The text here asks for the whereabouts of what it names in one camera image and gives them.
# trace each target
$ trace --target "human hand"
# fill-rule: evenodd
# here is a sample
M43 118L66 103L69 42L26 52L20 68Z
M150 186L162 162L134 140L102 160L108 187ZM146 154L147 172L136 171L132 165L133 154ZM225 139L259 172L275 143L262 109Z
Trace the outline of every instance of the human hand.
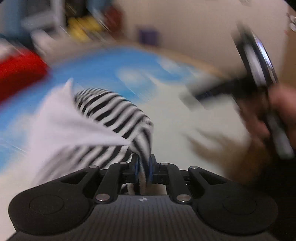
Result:
M296 149L296 89L276 84L269 89L269 105L279 113L286 124L290 143ZM256 94L248 99L238 100L240 115L251 134L252 141L264 146L264 139L270 137L269 130L259 116L266 111L268 103L264 95Z

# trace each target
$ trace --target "black object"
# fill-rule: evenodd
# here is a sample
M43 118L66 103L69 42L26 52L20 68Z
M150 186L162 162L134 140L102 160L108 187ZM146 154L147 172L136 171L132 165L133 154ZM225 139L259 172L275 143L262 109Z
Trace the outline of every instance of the black object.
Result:
M261 93L268 103L268 88L277 83L277 76L262 42L253 32L243 27L240 27L240 37L234 42L247 74L242 78L226 81L202 93L193 93L193 96L198 101L202 101L220 94L230 94L234 99L239 99L254 93ZM271 133L271 140L266 142L270 146L269 149L281 160L293 159L295 152L286 135L286 126L279 115L267 107L262 120Z
M138 182L135 155L108 170L90 166L14 197L9 240L275 240L265 232L277 217L269 196L198 167L150 160L152 183L166 185L167 195L120 193Z

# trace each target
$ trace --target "white fabric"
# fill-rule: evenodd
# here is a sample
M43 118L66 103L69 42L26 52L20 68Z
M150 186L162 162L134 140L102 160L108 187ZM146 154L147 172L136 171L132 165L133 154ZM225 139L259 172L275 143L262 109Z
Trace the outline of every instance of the white fabric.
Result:
M130 143L76 109L69 80L65 86L53 89L37 111L28 138L28 164L32 175L36 175L46 161L65 147Z

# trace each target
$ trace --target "folded cloth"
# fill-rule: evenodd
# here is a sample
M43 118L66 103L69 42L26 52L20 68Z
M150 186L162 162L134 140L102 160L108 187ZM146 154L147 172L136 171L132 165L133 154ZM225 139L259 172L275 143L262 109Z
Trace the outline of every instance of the folded cloth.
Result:
M86 89L71 93L71 81L44 100L28 139L28 162L35 184L90 165L107 168L140 157L141 176L149 175L153 124L118 93Z

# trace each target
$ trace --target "zebra print fabric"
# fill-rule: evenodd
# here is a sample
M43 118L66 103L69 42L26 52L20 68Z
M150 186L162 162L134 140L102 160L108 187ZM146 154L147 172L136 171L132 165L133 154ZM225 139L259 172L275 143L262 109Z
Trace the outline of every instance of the zebra print fabric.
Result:
M140 172L147 179L153 124L145 113L118 93L106 89L89 88L80 91L75 95L74 103L85 118L102 123L131 144L64 148L43 169L46 174L41 183L90 165L104 169L113 163L126 162L133 153L139 155Z

